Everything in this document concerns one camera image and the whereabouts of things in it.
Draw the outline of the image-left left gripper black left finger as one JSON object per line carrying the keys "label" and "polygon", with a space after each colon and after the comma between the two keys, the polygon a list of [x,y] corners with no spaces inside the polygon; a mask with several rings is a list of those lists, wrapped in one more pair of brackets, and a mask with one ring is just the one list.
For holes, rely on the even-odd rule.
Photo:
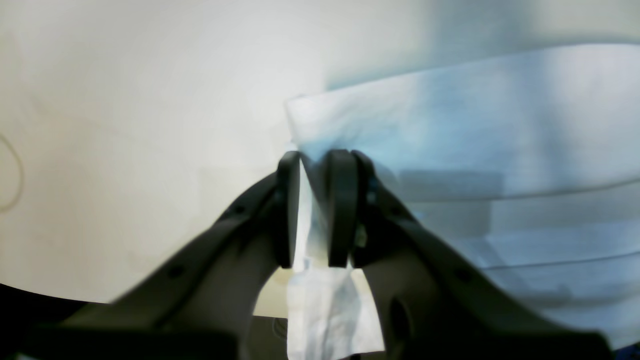
{"label": "image-left left gripper black left finger", "polygon": [[210,228],[123,296],[36,326],[22,360],[246,360],[258,297],[293,266],[300,154],[240,194]]}

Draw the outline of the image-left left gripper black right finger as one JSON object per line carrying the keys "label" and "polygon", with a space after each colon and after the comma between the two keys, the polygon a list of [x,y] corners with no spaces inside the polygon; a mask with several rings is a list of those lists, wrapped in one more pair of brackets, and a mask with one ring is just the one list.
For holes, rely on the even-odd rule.
{"label": "image-left left gripper black right finger", "polygon": [[325,157],[330,267],[363,272],[389,360],[611,360],[598,332],[558,325],[501,291],[423,226],[353,150]]}

